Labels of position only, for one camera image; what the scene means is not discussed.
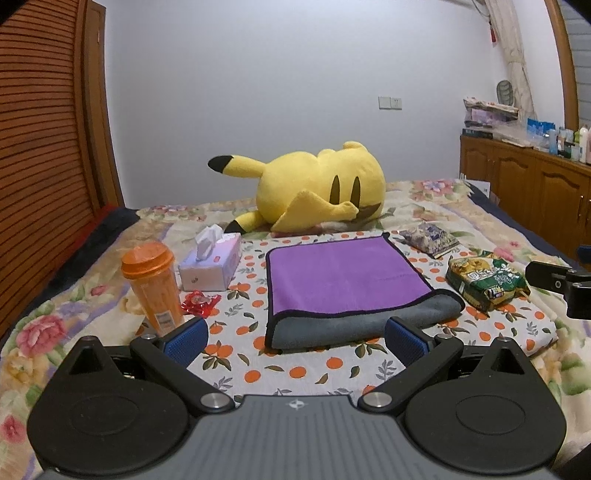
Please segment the yellow Pikachu plush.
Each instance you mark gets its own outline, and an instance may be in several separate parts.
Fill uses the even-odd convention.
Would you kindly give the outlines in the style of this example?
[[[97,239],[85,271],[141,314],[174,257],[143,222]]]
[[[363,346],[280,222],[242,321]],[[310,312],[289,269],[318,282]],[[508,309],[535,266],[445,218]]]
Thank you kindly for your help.
[[[296,151],[273,161],[220,155],[207,166],[222,175],[256,178],[256,209],[235,217],[225,231],[245,234],[267,226],[283,234],[303,233],[327,222],[354,222],[381,215],[386,180],[362,143],[318,154]]]

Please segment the purple and grey towel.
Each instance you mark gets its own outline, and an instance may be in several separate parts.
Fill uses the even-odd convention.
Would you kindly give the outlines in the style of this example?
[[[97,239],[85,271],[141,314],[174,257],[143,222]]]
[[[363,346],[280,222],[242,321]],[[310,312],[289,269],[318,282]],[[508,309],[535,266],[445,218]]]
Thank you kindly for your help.
[[[277,247],[266,254],[266,348],[304,350],[381,337],[391,317],[420,329],[459,317],[387,236]]]

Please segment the purple snack packet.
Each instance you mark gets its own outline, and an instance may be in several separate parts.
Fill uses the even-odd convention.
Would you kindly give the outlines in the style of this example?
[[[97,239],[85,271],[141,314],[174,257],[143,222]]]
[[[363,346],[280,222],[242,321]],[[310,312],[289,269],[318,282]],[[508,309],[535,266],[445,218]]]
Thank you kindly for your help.
[[[427,222],[402,230],[400,235],[408,245],[434,259],[450,253],[460,244],[454,235],[436,224]]]

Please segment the white bottle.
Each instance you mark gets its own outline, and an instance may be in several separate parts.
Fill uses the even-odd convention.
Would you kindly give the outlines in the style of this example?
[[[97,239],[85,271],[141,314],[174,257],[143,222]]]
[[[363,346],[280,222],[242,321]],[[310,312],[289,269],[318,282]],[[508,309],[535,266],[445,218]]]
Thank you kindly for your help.
[[[590,153],[590,130],[587,125],[583,125],[578,130],[579,162],[589,164]]]

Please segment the small round fan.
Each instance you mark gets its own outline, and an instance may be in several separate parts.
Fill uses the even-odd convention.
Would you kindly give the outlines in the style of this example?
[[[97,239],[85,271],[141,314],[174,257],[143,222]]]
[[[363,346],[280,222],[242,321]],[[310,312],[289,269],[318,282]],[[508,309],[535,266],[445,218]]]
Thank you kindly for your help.
[[[513,85],[509,80],[501,80],[496,86],[498,103],[507,106],[515,105]]]

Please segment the orange lidded cup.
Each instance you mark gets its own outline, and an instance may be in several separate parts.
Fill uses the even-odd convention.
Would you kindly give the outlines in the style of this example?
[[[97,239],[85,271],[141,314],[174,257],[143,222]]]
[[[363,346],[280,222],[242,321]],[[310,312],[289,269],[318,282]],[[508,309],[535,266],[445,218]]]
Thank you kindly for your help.
[[[160,241],[132,248],[121,258],[121,272],[153,330],[165,335],[180,326],[183,312],[174,272],[174,255]]]

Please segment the beige patterned curtain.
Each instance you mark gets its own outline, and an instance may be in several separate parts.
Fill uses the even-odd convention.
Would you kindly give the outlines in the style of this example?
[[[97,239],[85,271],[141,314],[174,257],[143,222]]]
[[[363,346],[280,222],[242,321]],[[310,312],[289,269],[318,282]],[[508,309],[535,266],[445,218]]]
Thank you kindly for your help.
[[[519,120],[525,124],[536,119],[530,79],[525,59],[517,11],[512,0],[485,0],[493,30],[503,51],[503,57],[513,85],[515,106]]]

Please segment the red candy wrapper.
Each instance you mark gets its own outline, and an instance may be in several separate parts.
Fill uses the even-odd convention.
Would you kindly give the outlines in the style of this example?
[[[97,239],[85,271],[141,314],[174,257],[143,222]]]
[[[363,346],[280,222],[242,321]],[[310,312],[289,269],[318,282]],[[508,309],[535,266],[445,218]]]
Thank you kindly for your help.
[[[208,295],[195,290],[186,294],[181,302],[181,309],[186,315],[207,318],[211,316],[212,310],[220,300],[221,295],[219,294]]]

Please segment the pink tissue box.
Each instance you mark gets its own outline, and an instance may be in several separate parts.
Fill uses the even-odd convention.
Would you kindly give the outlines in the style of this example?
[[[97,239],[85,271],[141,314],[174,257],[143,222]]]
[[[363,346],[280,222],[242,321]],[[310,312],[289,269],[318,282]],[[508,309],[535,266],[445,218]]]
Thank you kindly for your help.
[[[218,225],[207,226],[194,237],[194,245],[179,263],[185,292],[217,292],[228,289],[240,260],[242,235],[224,233]]]

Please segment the blue product box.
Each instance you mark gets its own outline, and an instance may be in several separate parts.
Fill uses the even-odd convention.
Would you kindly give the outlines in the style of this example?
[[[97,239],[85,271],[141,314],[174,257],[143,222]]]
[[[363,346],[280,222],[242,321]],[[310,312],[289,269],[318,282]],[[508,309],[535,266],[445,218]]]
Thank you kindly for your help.
[[[533,118],[527,119],[527,137],[534,148],[548,150],[550,145],[550,131],[555,130],[553,122],[539,121]]]

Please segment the wall switch plate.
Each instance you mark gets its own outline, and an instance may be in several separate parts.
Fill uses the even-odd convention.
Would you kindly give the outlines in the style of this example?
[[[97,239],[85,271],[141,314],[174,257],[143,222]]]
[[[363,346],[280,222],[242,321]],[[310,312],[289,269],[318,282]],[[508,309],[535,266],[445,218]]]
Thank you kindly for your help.
[[[403,108],[401,98],[379,96],[378,103],[380,110],[401,110]]]

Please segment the stack of papers and boxes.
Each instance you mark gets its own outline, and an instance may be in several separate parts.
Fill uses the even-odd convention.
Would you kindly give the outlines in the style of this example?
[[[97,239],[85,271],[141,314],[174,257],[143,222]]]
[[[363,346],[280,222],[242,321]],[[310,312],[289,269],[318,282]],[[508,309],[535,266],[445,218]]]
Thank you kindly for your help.
[[[519,109],[514,106],[481,101],[475,97],[466,97],[463,103],[466,109],[464,136],[494,139],[500,127],[519,119]]]

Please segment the orange print white cloth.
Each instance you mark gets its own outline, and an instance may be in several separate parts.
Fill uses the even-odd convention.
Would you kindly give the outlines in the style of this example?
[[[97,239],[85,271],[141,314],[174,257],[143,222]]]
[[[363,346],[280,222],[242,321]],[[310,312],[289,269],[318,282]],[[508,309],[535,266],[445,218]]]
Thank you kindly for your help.
[[[245,394],[358,398],[399,373],[403,365],[388,351],[384,339],[294,353],[264,347],[269,310],[266,253],[274,248],[290,250],[300,244],[359,237],[359,233],[342,233],[243,241],[238,269],[207,318],[207,345],[189,371],[235,398]],[[533,355],[556,340],[555,318],[539,294],[532,293],[489,313],[467,306],[458,317],[426,332],[431,336],[448,333],[478,346],[500,336],[510,337],[526,354]]]

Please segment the floral bed blanket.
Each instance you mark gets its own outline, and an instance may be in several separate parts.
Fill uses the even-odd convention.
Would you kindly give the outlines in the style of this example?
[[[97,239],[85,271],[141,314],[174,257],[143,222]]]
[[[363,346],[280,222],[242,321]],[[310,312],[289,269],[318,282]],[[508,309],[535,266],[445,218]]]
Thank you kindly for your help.
[[[31,479],[39,473],[25,434],[26,419],[77,339],[94,335],[106,345],[124,345],[141,332],[144,315],[121,275],[122,255],[143,242],[160,240],[182,259],[202,227],[222,225],[247,208],[249,201],[235,201],[116,213],[76,253],[57,287],[16,323],[1,352],[3,478]],[[567,263],[564,255],[460,180],[391,183],[378,220],[326,227],[320,235],[397,235],[423,222],[435,223],[459,240],[453,251],[457,258],[490,251],[517,269],[531,261]],[[531,357],[565,414],[567,436],[559,458],[567,461],[590,442],[590,325],[569,319],[560,296],[540,289],[532,293],[556,315],[556,340]]]

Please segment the green yellow snack bag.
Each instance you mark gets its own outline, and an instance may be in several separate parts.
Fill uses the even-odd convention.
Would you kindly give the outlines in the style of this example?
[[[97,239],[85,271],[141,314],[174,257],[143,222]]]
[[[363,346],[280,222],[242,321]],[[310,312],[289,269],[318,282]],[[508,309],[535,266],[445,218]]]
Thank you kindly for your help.
[[[482,312],[531,294],[525,276],[489,251],[477,256],[451,258],[446,280],[465,301]]]

